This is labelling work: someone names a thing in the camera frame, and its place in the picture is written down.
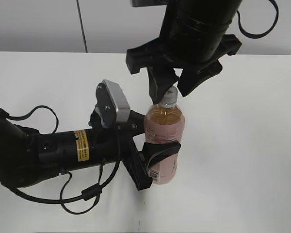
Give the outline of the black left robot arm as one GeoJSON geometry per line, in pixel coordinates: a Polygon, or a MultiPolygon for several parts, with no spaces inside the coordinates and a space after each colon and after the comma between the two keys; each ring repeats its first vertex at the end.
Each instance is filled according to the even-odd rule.
{"type": "Polygon", "coordinates": [[[138,190],[150,188],[148,170],[176,154],[180,143],[144,143],[141,151],[134,137],[145,132],[144,117],[131,111],[126,123],[104,128],[97,113],[85,130],[41,134],[16,125],[0,108],[0,182],[14,188],[28,187],[72,171],[120,161],[138,190]]]}

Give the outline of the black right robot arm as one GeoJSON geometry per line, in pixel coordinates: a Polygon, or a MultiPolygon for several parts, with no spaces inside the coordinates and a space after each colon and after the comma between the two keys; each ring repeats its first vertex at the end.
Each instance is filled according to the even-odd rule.
{"type": "Polygon", "coordinates": [[[227,34],[241,2],[239,0],[154,0],[165,5],[159,36],[127,50],[131,74],[145,68],[149,95],[159,103],[174,84],[183,97],[222,71],[219,59],[235,55],[240,40],[227,34]]]}

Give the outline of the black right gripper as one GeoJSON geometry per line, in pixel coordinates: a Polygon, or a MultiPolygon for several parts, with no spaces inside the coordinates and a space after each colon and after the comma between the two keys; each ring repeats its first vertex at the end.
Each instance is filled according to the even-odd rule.
{"type": "Polygon", "coordinates": [[[192,93],[199,85],[222,71],[218,61],[224,55],[235,55],[241,41],[233,34],[225,34],[214,54],[204,62],[193,61],[174,55],[166,45],[156,38],[126,53],[126,65],[130,74],[137,74],[146,67],[149,79],[149,95],[153,104],[158,104],[168,89],[179,77],[173,68],[182,68],[178,89],[183,97],[192,93]]]}

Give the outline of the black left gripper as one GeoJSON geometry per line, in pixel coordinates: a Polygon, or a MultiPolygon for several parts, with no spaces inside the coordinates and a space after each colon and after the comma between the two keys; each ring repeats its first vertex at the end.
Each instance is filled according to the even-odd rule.
{"type": "Polygon", "coordinates": [[[112,128],[103,128],[101,118],[92,112],[89,132],[92,134],[88,141],[90,146],[90,161],[98,164],[101,161],[113,163],[121,161],[132,178],[137,190],[151,187],[152,177],[149,171],[162,160],[176,154],[181,148],[179,142],[143,145],[143,164],[133,138],[145,133],[145,115],[134,110],[130,111],[126,123],[118,123],[112,128]]]}

